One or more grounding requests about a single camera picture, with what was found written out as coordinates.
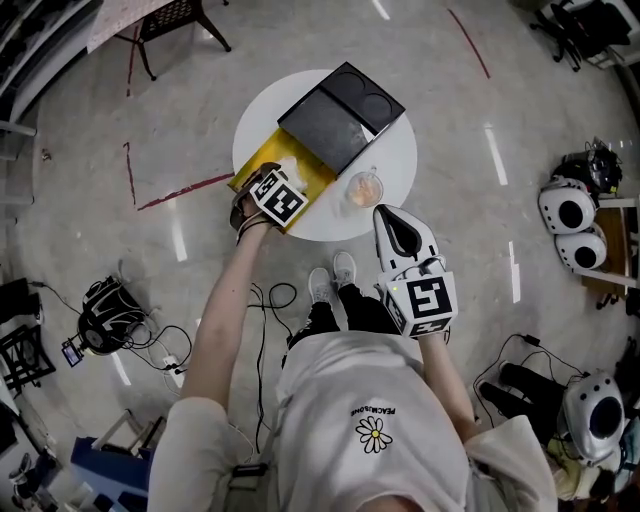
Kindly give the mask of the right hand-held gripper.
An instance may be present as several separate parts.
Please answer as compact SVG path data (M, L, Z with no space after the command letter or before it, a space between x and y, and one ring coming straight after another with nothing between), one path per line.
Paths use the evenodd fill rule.
M429 226L383 204L375 207L373 222L383 271L377 289L400 334L417 339L446 331L459 312L456 285Z

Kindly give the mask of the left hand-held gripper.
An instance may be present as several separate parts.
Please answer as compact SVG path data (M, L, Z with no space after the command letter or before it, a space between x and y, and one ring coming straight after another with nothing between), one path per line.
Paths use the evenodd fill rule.
M240 234L261 219L284 232L307 204L307 197L294 187L280 164L263 163L249 173L236 193L230 225Z

